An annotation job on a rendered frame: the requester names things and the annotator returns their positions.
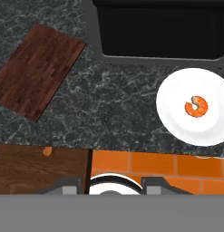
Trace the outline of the white and black round object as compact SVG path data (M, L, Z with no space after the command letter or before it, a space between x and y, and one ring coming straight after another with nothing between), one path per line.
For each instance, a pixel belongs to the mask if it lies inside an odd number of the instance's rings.
M135 180L118 173L103 173L91 177L90 195L140 195L141 185Z

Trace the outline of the dark wooden cutting board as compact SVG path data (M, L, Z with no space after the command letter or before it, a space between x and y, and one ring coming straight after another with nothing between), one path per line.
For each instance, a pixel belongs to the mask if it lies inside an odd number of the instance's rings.
M85 42L36 24L0 70L0 104L38 121Z

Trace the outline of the white round plate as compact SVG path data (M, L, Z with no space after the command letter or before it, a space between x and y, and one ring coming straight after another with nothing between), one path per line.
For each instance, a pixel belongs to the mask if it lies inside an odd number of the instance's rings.
M185 111L192 96L208 103L201 117ZM203 147L224 142L224 78L220 75L200 68L173 72L158 90L156 108L164 127L177 139Z

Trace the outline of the dark sink basin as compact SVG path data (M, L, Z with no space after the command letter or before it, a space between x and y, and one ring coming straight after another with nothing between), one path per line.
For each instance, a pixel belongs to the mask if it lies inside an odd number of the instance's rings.
M82 0L96 59L216 67L224 63L224 0Z

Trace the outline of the orange shrimp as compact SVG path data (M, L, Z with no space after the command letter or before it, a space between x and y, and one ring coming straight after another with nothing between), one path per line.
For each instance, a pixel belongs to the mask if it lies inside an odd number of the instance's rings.
M200 96L192 96L191 102L186 102L184 108L189 116L199 118L207 113L209 105L204 98Z

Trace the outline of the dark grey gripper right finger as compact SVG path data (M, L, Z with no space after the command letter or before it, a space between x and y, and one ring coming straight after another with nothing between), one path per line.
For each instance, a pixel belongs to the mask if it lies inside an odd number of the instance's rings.
M141 178L142 195L190 195L190 192L181 188L173 187L163 177Z

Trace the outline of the brown wooden drawer front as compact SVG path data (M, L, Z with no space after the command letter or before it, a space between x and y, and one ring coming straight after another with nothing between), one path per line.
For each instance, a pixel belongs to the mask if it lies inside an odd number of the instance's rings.
M0 144L0 194L31 194L51 187L59 178L81 179L89 192L93 151L53 147Z

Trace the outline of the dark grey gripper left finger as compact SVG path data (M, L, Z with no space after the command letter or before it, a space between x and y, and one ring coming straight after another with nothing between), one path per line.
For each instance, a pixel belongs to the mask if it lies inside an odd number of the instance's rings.
M59 178L52 186L37 191L39 195L79 195L82 193L82 179L78 177Z

